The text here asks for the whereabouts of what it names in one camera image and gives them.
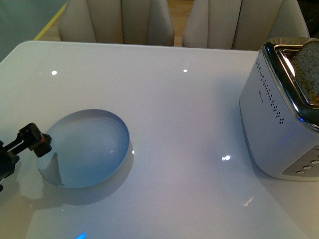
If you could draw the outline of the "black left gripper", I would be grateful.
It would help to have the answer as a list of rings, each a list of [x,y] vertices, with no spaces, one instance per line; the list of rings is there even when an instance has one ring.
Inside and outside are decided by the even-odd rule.
[[[51,136],[42,133],[35,123],[29,123],[18,131],[16,139],[3,146],[0,142],[0,180],[15,172],[15,165],[19,161],[18,154],[29,149],[40,158],[52,150]]]

